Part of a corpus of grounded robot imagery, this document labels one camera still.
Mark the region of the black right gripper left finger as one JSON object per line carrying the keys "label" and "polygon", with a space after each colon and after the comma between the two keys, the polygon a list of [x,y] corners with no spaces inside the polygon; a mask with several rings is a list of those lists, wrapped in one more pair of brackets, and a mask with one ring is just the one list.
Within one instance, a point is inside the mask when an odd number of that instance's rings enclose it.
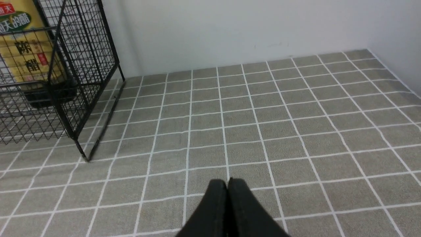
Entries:
{"label": "black right gripper left finger", "polygon": [[228,190],[221,179],[210,180],[197,208],[177,237],[225,237]]}

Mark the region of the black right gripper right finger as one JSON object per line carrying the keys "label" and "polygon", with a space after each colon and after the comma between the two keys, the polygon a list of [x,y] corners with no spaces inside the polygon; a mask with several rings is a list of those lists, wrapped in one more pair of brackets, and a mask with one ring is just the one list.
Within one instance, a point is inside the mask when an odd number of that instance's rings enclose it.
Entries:
{"label": "black right gripper right finger", "polygon": [[289,237],[263,208],[244,179],[230,178],[227,208],[228,237]]}

